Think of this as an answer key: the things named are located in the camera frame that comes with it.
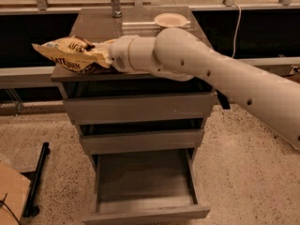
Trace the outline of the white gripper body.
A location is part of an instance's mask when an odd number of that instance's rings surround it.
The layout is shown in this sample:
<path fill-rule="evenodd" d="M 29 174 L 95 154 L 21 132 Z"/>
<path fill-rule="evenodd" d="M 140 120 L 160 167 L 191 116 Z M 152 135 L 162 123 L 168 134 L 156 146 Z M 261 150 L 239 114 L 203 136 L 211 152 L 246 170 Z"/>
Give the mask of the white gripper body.
<path fill-rule="evenodd" d="M 109 46 L 109 56 L 112 60 L 112 66 L 119 72 L 134 73 L 135 69 L 130 64 L 129 49 L 134 39 L 138 36 L 122 36 L 117 38 Z"/>

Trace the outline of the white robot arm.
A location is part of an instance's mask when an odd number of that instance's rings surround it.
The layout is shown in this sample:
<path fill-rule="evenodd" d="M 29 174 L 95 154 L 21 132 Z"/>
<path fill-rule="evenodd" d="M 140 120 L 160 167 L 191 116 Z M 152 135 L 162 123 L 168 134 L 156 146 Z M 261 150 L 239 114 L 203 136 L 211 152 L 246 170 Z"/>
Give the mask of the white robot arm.
<path fill-rule="evenodd" d="M 197 77 L 300 148 L 300 84 L 214 51 L 188 31 L 123 36 L 109 46 L 120 72 L 147 72 L 177 81 Z"/>

